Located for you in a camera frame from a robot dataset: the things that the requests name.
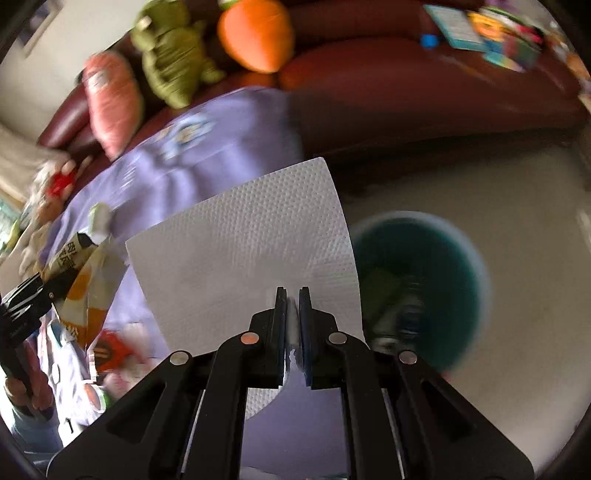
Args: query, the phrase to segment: teal trash can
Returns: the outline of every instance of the teal trash can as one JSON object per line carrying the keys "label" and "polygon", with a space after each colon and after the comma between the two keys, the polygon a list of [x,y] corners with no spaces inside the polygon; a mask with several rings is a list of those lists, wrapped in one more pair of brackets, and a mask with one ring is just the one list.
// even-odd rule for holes
{"label": "teal trash can", "polygon": [[375,216],[350,234],[360,285],[376,269],[420,279],[424,315],[414,347],[436,370],[449,371],[488,316],[491,283],[476,248],[448,221],[421,212]]}

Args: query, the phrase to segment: green stuffed dinosaur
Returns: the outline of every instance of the green stuffed dinosaur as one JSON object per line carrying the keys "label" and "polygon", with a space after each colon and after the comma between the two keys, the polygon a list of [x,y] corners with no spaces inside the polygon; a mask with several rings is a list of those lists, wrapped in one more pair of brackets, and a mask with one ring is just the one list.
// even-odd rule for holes
{"label": "green stuffed dinosaur", "polygon": [[189,106],[200,81],[212,84],[225,76],[205,55],[204,22],[190,22],[189,9],[180,0],[152,0],[131,31],[131,41],[143,52],[150,88],[172,108]]}

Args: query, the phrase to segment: picture frame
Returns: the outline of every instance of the picture frame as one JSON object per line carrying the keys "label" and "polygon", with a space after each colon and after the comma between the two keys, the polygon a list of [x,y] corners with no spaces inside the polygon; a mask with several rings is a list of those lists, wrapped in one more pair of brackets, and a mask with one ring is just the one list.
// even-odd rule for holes
{"label": "picture frame", "polygon": [[31,54],[39,38],[47,29],[49,24],[61,10],[60,0],[46,0],[37,8],[35,14],[27,21],[18,34],[18,41],[22,45],[22,52],[25,57]]}

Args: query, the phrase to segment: red toy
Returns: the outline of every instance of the red toy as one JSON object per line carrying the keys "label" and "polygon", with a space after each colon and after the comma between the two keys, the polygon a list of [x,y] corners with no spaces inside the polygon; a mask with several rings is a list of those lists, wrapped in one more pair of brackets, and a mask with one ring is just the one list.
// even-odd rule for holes
{"label": "red toy", "polygon": [[75,176],[76,172],[74,170],[65,175],[62,172],[56,173],[51,178],[51,183],[46,190],[46,194],[52,197],[61,198],[62,192],[67,191],[67,188],[70,185],[74,185]]}

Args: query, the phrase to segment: trash can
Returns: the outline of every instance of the trash can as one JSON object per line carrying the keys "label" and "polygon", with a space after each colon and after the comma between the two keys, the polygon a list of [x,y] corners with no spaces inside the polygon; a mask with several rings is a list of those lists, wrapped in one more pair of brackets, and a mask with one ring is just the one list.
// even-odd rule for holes
{"label": "trash can", "polygon": [[384,307],[376,303],[388,296],[390,303],[400,301],[400,292],[398,300],[392,299],[394,292],[405,288],[403,279],[412,278],[423,302],[413,348],[439,372],[449,371],[488,316],[491,284],[476,248],[448,221],[421,212],[378,215],[350,234],[366,340],[372,334],[370,322],[375,325]]}

